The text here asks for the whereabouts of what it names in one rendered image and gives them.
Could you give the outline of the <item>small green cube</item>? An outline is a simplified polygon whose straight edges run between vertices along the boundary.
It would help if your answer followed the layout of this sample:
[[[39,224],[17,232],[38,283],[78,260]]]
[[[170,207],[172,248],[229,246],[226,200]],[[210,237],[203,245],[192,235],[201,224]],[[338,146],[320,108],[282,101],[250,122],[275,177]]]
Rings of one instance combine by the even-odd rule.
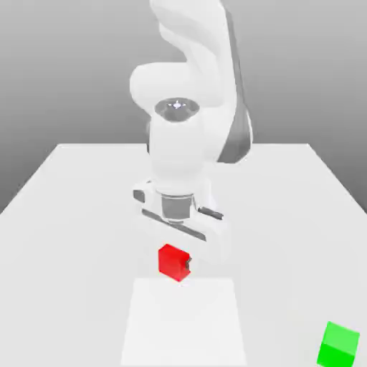
[[[327,322],[317,357],[320,367],[353,367],[360,333]]]

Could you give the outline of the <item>small red cube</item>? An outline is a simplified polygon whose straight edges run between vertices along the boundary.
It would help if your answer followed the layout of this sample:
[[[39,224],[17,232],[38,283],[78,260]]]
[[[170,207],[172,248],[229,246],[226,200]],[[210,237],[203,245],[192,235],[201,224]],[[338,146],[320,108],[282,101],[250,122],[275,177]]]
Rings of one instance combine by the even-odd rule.
[[[191,256],[170,244],[163,245],[158,251],[158,271],[177,282],[184,280],[190,273]]]

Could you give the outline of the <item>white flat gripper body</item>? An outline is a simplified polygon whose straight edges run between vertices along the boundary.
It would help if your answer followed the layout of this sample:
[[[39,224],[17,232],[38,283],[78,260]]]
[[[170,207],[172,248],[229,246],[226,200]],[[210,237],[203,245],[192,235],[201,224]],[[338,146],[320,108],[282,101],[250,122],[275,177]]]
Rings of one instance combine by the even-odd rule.
[[[193,259],[211,264],[225,262],[232,247],[232,231],[227,218],[208,208],[191,208],[190,217],[169,221],[147,209],[141,210],[148,233],[162,244],[188,252]]]

